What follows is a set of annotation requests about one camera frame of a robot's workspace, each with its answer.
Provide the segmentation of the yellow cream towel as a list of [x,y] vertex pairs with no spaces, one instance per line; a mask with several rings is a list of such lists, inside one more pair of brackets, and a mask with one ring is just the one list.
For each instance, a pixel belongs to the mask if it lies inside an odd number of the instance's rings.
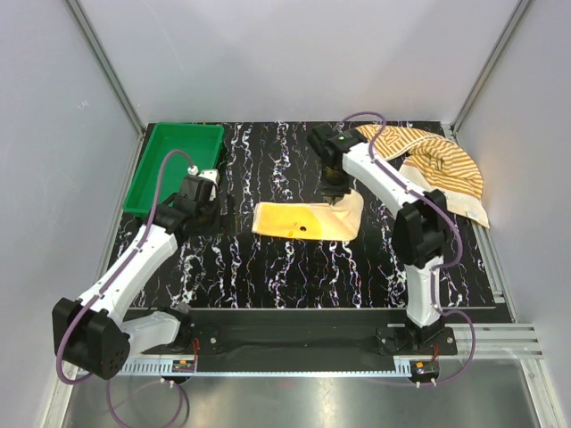
[[351,241],[360,230],[362,196],[351,190],[335,204],[260,202],[252,232],[286,239]]

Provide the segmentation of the yellow orange striped towel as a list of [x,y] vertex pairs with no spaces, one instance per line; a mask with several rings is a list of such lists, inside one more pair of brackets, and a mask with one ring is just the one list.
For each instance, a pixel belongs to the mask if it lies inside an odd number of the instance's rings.
[[385,160],[405,155],[399,172],[427,191],[441,190],[448,211],[480,226],[490,226],[482,204],[484,181],[480,169],[455,142],[416,128],[365,124],[357,131]]

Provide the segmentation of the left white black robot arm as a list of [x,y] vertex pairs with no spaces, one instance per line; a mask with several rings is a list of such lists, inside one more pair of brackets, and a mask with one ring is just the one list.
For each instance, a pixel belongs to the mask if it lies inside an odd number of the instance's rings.
[[157,309],[127,320],[131,302],[157,269],[196,236],[231,235],[236,231],[234,200],[221,213],[220,200],[203,206],[179,204],[171,195],[153,207],[136,237],[109,270],[77,299],[60,299],[53,308],[54,353],[60,381],[78,383],[64,373],[72,364],[87,376],[113,378],[126,361],[157,346],[172,352],[192,344],[190,316],[177,309]]

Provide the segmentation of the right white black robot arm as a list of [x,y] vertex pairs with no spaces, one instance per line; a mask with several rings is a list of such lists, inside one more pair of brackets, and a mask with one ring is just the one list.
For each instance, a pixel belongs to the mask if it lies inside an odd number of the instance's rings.
[[321,160],[321,192],[339,208],[350,195],[351,177],[359,180],[389,209],[394,218],[391,245],[404,265],[408,303],[405,326],[386,351],[431,354],[444,329],[435,282],[443,266],[444,246],[455,231],[443,192],[426,192],[377,153],[357,129],[336,133],[313,128],[307,137]]

